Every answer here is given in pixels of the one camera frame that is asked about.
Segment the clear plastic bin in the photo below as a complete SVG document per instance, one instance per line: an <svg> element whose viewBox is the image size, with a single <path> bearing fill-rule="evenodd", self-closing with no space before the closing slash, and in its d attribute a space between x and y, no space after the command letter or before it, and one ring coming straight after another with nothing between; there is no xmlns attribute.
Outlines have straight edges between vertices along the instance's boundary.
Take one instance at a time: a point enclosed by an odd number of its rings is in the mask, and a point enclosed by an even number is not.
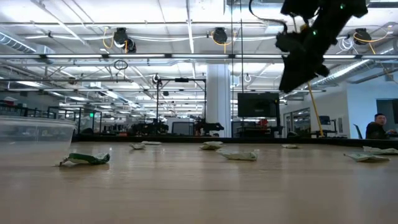
<svg viewBox="0 0 398 224"><path fill-rule="evenodd" d="M0 116L0 152L67 150L74 129L71 121Z"/></svg>

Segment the person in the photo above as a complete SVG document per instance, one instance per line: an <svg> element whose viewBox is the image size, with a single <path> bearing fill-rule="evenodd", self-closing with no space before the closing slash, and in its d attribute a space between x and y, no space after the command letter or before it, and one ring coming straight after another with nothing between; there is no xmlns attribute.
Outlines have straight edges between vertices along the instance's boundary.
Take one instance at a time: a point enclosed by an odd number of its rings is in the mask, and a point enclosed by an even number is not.
<svg viewBox="0 0 398 224"><path fill-rule="evenodd" d="M374 115L374 122L370 122L366 127L366 139L388 139L387 133L396 133L395 130L385 132L383 126L387 123L384 114L378 113Z"/></svg>

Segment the yellow pole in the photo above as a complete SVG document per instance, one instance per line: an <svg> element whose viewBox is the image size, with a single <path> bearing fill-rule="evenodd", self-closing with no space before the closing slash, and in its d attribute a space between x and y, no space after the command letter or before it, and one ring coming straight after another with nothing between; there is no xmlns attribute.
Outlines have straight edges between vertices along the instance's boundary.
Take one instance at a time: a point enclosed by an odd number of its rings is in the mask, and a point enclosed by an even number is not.
<svg viewBox="0 0 398 224"><path fill-rule="evenodd" d="M319 119L318 109L317 109L317 105L315 104L315 100L314 100L314 98L313 98L313 94L312 94L312 89L311 89L311 84L310 84L310 82L308 82L308 90L310 90L310 95L311 95L311 100L312 100L313 109L315 110L315 115L317 116L317 121L318 121L318 126L319 126L319 132L321 132L321 136L323 137L323 130L322 130L322 125L321 125L321 120Z"/></svg>

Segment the white pillar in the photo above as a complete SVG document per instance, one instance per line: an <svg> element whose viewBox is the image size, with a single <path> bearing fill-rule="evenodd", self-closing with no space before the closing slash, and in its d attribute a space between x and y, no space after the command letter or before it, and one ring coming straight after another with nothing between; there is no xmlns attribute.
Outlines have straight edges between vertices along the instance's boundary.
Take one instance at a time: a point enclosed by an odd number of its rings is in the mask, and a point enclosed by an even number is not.
<svg viewBox="0 0 398 224"><path fill-rule="evenodd" d="M224 127L224 131L213 132L221 138L231 137L230 76L228 64L207 65L206 121L220 123Z"/></svg>

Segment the crumpled paper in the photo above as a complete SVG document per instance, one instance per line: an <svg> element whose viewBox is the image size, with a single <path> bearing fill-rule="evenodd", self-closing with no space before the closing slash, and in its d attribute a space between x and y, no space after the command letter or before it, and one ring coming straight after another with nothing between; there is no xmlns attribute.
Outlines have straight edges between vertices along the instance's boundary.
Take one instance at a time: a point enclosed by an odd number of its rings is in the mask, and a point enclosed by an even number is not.
<svg viewBox="0 0 398 224"><path fill-rule="evenodd" d="M131 146L134 150L145 149L145 144L143 144L143 143L131 144L130 146Z"/></svg>
<svg viewBox="0 0 398 224"><path fill-rule="evenodd" d="M398 155L398 150L389 148L389 149L379 149L375 147L364 146L364 152L370 152L374 155Z"/></svg>
<svg viewBox="0 0 398 224"><path fill-rule="evenodd" d="M258 155L255 152L233 152L224 149L217 150L217 152L225 158L232 160L256 161L258 158Z"/></svg>
<svg viewBox="0 0 398 224"><path fill-rule="evenodd" d="M389 158L385 158L382 156L375 156L370 154L344 154L344 156L348 156L352 158L355 162L384 162L390 161Z"/></svg>
<svg viewBox="0 0 398 224"><path fill-rule="evenodd" d="M293 144L283 144L282 145L283 148L285 149L298 149L299 147Z"/></svg>
<svg viewBox="0 0 398 224"><path fill-rule="evenodd" d="M59 163L59 166L62 166L64 163L70 161L74 164L91 164L91 165L100 165L109 162L111 156L109 153L101 153L95 156L80 154L80 153L69 153L68 157L65 157L63 161Z"/></svg>
<svg viewBox="0 0 398 224"><path fill-rule="evenodd" d="M162 144L161 142L150 142L150 141L142 141L141 143L145 144L145 145L154 145L154 146L158 146L158 145Z"/></svg>
<svg viewBox="0 0 398 224"><path fill-rule="evenodd" d="M217 150L223 147L223 142L212 141L212 142L204 142L202 146L200 146L203 150Z"/></svg>

